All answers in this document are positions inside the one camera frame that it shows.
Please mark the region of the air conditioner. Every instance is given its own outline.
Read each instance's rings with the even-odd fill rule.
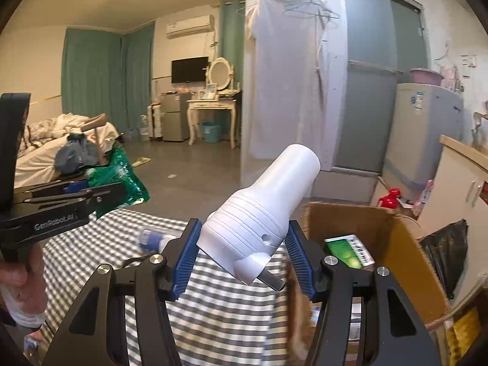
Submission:
[[[182,35],[207,33],[214,30],[213,15],[199,16],[198,18],[185,19],[172,23],[167,27],[168,38],[181,37]]]

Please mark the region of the bed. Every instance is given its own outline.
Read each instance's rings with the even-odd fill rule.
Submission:
[[[97,142],[97,135],[100,151],[110,151],[119,134],[106,120],[97,124],[99,126],[87,124],[95,121],[68,113],[26,126],[17,155],[14,186],[17,188],[51,181],[56,174],[54,158],[70,132],[84,132],[93,142]]]
[[[81,288],[101,263],[120,268],[140,256],[138,231],[144,226],[182,232],[184,221],[155,217],[129,209],[108,213],[98,221],[50,239],[44,248],[49,302],[43,338],[50,342]],[[285,278],[286,253],[280,247],[269,269]],[[167,309],[183,365],[286,363],[286,293],[256,281],[237,282],[200,252],[187,290]],[[140,366],[134,299],[126,298],[126,334],[132,366]]]

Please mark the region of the cardboard box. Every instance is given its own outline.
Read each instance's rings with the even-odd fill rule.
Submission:
[[[424,324],[435,323],[446,312],[446,294],[417,240],[395,212],[369,206],[309,203],[302,229],[322,246],[324,239],[356,235],[374,258],[385,266],[407,293]],[[294,271],[289,274],[289,355],[303,363],[312,342],[311,303],[300,291]]]

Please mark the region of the blue trash bin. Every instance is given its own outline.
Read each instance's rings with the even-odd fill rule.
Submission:
[[[222,136],[222,127],[213,122],[203,122],[202,132],[205,143],[218,143]]]

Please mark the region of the gray checkered fabric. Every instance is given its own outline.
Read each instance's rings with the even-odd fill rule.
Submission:
[[[182,232],[184,221],[128,209],[52,238],[44,248],[49,302],[43,337],[51,342],[70,305],[98,265],[120,268],[141,255],[138,234],[151,226]],[[268,268],[285,278],[285,249],[280,247]],[[127,347],[131,365],[142,365],[138,350],[134,298],[126,298]],[[236,281],[200,252],[186,292],[167,303],[173,335],[183,365],[262,364],[286,362],[286,294],[256,281]]]

